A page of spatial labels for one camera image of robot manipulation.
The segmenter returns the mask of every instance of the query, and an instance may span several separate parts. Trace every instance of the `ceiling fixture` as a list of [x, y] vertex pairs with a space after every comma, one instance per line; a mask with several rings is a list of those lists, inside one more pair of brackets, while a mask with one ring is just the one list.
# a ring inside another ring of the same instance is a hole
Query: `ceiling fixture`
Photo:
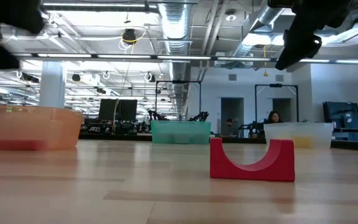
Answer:
[[146, 14], [150, 13], [150, 5], [149, 5], [149, 2], [147, 0], [144, 1], [144, 12]]
[[107, 80], [107, 79], [110, 78], [110, 74], [109, 74], [108, 71], [106, 71], [106, 73], [103, 74], [103, 78], [104, 78], [105, 80]]
[[22, 79], [28, 82], [40, 83], [40, 80], [38, 78], [35, 78], [32, 75], [27, 74], [26, 72], [22, 72]]
[[102, 89], [102, 88], [97, 88], [96, 92], [100, 93], [100, 94], [106, 94], [106, 90]]
[[75, 73], [75, 74], [71, 77], [71, 79], [72, 79], [74, 82], [79, 82], [79, 81], [81, 81], [80, 74]]
[[236, 10], [235, 9], [229, 9], [226, 11], [226, 20], [229, 22], [235, 21], [237, 16], [235, 15]]
[[16, 77], [17, 77], [17, 78], [22, 78], [22, 76], [23, 76], [23, 74], [22, 74], [21, 71], [17, 71], [17, 72], [16, 72]]
[[242, 41], [242, 44], [249, 46], [270, 45], [272, 40], [268, 35], [248, 34]]
[[126, 29], [122, 35], [122, 41], [127, 45], [136, 44], [136, 35], [134, 29]]
[[125, 24], [127, 24], [127, 23], [130, 23], [130, 22], [131, 22], [130, 20], [128, 20], [128, 16], [129, 16], [129, 8], [128, 8], [128, 11], [127, 11], [127, 19], [126, 19], [126, 21], [124, 22]]
[[144, 80], [148, 81], [149, 83], [155, 83], [155, 76], [150, 72], [144, 75]]

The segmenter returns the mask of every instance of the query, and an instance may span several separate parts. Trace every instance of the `white column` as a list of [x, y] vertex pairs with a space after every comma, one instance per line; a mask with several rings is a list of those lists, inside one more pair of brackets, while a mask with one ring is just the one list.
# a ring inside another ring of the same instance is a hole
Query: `white column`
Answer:
[[39, 106], [64, 108], [66, 78], [61, 62], [43, 62]]

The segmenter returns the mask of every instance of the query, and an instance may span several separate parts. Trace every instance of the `translucent plastic bin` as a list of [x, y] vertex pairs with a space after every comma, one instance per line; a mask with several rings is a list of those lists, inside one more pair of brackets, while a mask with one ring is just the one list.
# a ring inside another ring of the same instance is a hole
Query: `translucent plastic bin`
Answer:
[[331, 146], [332, 123], [265, 124], [266, 142], [271, 139], [290, 139], [297, 148], [326, 148]]
[[153, 143], [209, 144], [210, 122], [152, 121]]
[[0, 149], [75, 149], [81, 123], [68, 109], [0, 105]]

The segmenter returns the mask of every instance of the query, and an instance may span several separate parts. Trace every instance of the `wooden floor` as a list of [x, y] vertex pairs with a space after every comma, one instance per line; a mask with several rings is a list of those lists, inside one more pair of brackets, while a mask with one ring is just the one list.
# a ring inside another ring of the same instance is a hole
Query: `wooden floor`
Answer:
[[[253, 163], [263, 145], [225, 144]], [[209, 147], [80, 141], [0, 151], [0, 223], [358, 223], [358, 151], [296, 149], [296, 182], [209, 178]]]

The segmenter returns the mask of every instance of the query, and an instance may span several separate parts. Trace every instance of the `computer monitor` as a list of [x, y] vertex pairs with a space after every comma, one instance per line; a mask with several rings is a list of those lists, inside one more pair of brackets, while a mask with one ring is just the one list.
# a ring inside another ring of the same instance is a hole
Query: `computer monitor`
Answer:
[[[99, 108], [99, 120], [112, 121], [117, 100], [102, 99]], [[135, 121], [137, 100], [119, 100], [116, 110], [116, 120]]]

